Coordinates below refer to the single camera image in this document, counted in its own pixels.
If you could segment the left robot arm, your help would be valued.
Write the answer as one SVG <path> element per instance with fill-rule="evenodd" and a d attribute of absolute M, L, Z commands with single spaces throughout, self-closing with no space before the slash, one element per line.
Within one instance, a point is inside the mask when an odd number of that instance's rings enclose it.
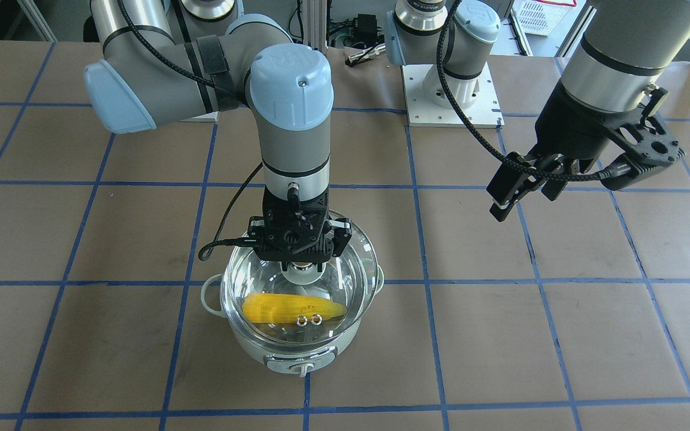
<path fill-rule="evenodd" d="M 385 46 L 394 65 L 428 65 L 425 90 L 501 163 L 488 184 L 498 221 L 540 189 L 558 199 L 570 182 L 626 188 L 677 163 L 679 140 L 657 117 L 657 79 L 690 38 L 690 1 L 588 1 L 594 9 L 535 123 L 526 153 L 501 153 L 465 110 L 501 21 L 480 1 L 397 1 Z"/>

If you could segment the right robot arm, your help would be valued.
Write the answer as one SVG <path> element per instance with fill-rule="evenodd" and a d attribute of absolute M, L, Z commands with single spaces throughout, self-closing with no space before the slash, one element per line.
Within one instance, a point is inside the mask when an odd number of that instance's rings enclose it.
<path fill-rule="evenodd" d="M 329 216 L 329 139 L 334 90 L 325 55 L 296 44 L 262 14 L 222 35 L 177 41 L 164 1 L 90 2 L 103 59 L 84 70 L 99 119 L 112 133 L 138 133 L 244 105 L 255 118 L 265 173 L 262 213 L 240 238 L 199 251 L 249 247 L 266 262 L 318 272 L 340 257 L 350 221 Z"/>

